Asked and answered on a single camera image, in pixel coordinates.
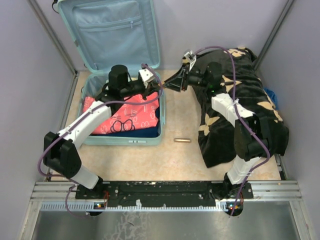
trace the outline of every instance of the blue object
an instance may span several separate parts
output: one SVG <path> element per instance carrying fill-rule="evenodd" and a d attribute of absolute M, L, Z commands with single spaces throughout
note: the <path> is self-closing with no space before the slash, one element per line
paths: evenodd
<path fill-rule="evenodd" d="M 269 98 L 271 99 L 271 101 L 274 103 L 275 105 L 275 110 L 278 110 L 278 99 L 277 99 L 277 95 L 274 93 L 274 91 L 264 87 L 263 88 L 264 91 L 266 92 L 266 94 L 268 94 Z"/>
<path fill-rule="evenodd" d="M 96 97 L 108 82 L 111 67 L 125 65 L 132 78 L 141 63 L 156 69 L 160 50 L 152 0 L 60 0 L 59 13 L 85 66 L 92 72 L 85 82 L 77 116 L 84 99 Z M 156 129 L 90 135 L 87 145 L 158 145 L 165 124 L 165 96 L 159 99 Z"/>

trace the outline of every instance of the pink cloth with print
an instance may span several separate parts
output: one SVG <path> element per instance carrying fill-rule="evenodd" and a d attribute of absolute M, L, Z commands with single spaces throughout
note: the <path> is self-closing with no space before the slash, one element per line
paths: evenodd
<path fill-rule="evenodd" d="M 146 97 L 146 101 L 156 98 L 157 92 Z M 83 112 L 90 108 L 95 101 L 93 97 L 87 96 L 84 99 Z M 144 103 L 141 94 L 131 97 L 128 102 Z M 131 131 L 155 127 L 158 123 L 156 109 L 159 107 L 159 100 L 144 105 L 123 104 L 122 107 L 108 120 L 100 124 L 93 134 L 110 134 L 116 132 Z"/>

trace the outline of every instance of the gray wall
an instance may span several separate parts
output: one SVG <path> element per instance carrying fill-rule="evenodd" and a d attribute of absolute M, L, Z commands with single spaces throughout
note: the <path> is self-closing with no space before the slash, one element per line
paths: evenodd
<path fill-rule="evenodd" d="M 261 72 L 290 129 L 285 166 L 298 180 L 320 238 L 320 1 L 297 0 Z"/>
<path fill-rule="evenodd" d="M 15 240 L 40 178 L 43 137 L 56 131 L 72 82 L 26 0 L 0 7 L 0 239 Z"/>
<path fill-rule="evenodd" d="M 75 67 L 83 70 L 68 30 L 51 9 L 53 0 L 37 0 L 63 43 Z M 210 45 L 247 46 L 261 51 L 286 0 L 153 0 L 161 68 L 177 69 L 187 49 L 196 51 Z"/>

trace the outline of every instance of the black cloth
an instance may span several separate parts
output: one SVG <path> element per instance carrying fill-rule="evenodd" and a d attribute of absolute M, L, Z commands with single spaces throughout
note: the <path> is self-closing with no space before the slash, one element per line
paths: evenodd
<path fill-rule="evenodd" d="M 288 145 L 289 129 L 275 110 L 274 104 L 263 89 L 261 80 L 256 75 L 253 61 L 256 56 L 248 49 L 234 48 L 229 50 L 235 63 L 236 80 L 235 97 L 246 109 L 267 116 L 272 145 L 271 155 L 283 155 Z M 212 109 L 211 97 L 217 94 L 228 93 L 233 95 L 233 68 L 229 55 L 223 50 L 214 50 L 197 56 L 193 67 L 204 73 L 208 63 L 218 62 L 222 65 L 223 78 L 221 87 L 214 92 L 200 87 L 193 87 L 197 100 L 201 106 L 201 124 L 198 134 L 198 143 L 203 160 L 207 168 L 228 163 L 236 157 L 234 149 L 234 127 L 220 113 Z"/>

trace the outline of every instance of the beige floor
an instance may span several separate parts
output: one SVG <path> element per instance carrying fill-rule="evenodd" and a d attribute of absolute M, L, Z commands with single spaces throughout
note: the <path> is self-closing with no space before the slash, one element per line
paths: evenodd
<path fill-rule="evenodd" d="M 162 80 L 165 80 L 175 71 L 158 72 Z M 81 88 L 89 74 L 80 73 L 67 125 L 76 119 Z M 165 97 L 166 124 L 160 145 L 82 145 L 78 150 L 82 164 L 109 181 L 223 180 L 233 163 L 206 168 L 197 141 L 201 109 L 192 88 L 182 93 L 167 89 Z M 192 142 L 177 143 L 174 142 L 174 138 L 190 138 Z M 268 163 L 256 169 L 249 179 L 280 180 L 275 158 L 272 157 Z"/>

